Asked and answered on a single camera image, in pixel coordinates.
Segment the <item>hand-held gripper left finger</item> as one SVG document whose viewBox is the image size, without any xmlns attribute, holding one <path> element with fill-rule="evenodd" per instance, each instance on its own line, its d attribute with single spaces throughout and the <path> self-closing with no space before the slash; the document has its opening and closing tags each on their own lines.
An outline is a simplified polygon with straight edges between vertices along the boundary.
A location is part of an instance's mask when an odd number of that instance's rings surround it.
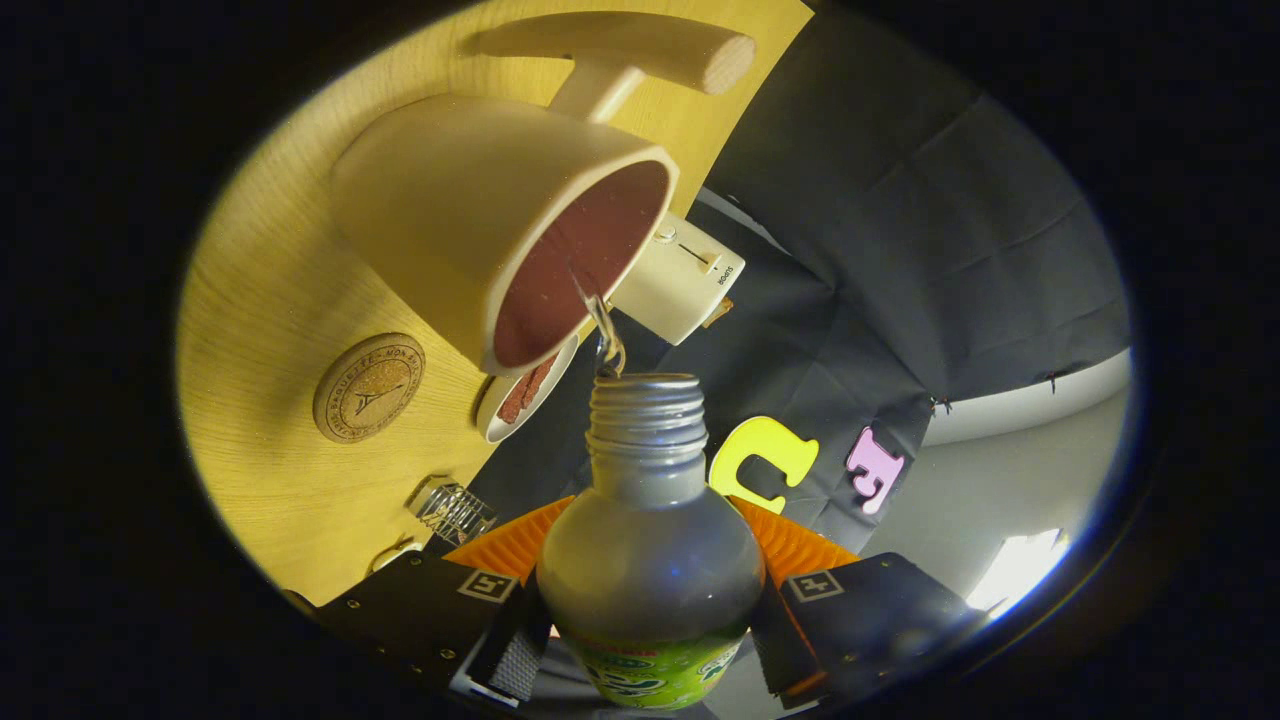
<svg viewBox="0 0 1280 720">
<path fill-rule="evenodd" d="M 305 615 L 434 692 L 518 708 L 532 698 L 553 621 L 536 583 L 570 497 L 436 557 L 406 550 Z"/>
</svg>

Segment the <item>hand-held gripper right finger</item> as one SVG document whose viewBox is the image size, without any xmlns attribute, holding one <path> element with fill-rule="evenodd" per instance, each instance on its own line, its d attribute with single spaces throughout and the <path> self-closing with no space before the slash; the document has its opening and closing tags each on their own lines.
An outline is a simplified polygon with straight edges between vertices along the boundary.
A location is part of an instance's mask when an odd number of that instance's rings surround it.
<svg viewBox="0 0 1280 720">
<path fill-rule="evenodd" d="M 765 688 L 786 708 L 865 700 L 986 625 L 986 612 L 899 553 L 859 559 L 744 498 L 730 502 L 765 561 L 750 635 Z"/>
</svg>

